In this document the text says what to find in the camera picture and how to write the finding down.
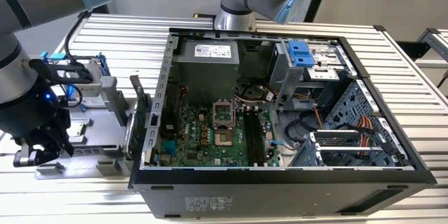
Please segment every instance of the orange wire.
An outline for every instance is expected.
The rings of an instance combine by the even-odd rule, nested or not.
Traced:
[[[317,128],[318,129],[322,129],[322,123],[321,123],[321,121],[319,121],[319,116],[318,116],[318,112],[317,112],[317,106],[315,105],[313,105],[313,107],[314,107],[314,115],[315,115],[315,119],[317,119]]]
[[[373,129],[371,121],[366,116],[365,116],[365,118],[366,118],[367,123],[369,123],[369,129],[371,130]],[[369,138],[366,138],[365,147],[367,146],[367,143],[369,143]]]
[[[357,123],[355,127],[359,127],[359,126],[363,127],[363,117],[362,117],[362,115],[358,118],[358,123]],[[361,142],[359,142],[358,146],[362,147],[362,145],[363,145],[363,135],[361,134]]]

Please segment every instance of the slotted aluminum surface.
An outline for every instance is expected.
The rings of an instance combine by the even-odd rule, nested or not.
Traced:
[[[211,20],[91,15],[73,35],[71,54],[90,56],[102,52],[110,73],[118,78],[118,89],[123,95],[134,94],[127,81],[131,74],[139,76],[146,92],[153,94],[169,27],[211,29]],[[421,76],[414,64],[402,56],[387,34],[375,31],[371,26],[305,23],[282,26],[267,21],[258,21],[257,29],[267,33],[346,38],[438,184],[367,217],[211,219],[201,222],[448,222],[446,101]],[[106,223],[122,223],[129,220],[166,222],[151,220],[153,216],[142,198],[126,190],[126,177],[35,180],[33,171],[31,167],[13,168],[11,156],[0,155],[0,216],[10,218],[0,220],[1,223],[53,223],[66,221],[67,218],[70,221],[86,223],[94,220]]]

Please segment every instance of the power supply label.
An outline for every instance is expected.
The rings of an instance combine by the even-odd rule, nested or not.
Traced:
[[[185,197],[186,211],[229,211],[233,197]]]
[[[194,57],[231,58],[230,46],[225,45],[195,45]]]

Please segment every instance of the motherboard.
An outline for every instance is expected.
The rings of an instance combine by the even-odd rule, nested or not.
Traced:
[[[162,166],[278,166],[277,149],[269,143],[274,136],[267,111],[229,108],[231,116],[221,105],[182,108],[177,138],[162,141]],[[230,118],[230,126],[217,126],[215,119]],[[255,146],[247,146],[249,139]]]

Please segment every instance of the ram slot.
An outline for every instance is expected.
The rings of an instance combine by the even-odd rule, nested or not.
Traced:
[[[254,164],[257,164],[257,166],[262,166],[263,148],[257,111],[243,111],[242,117],[247,163],[250,166],[254,166]]]

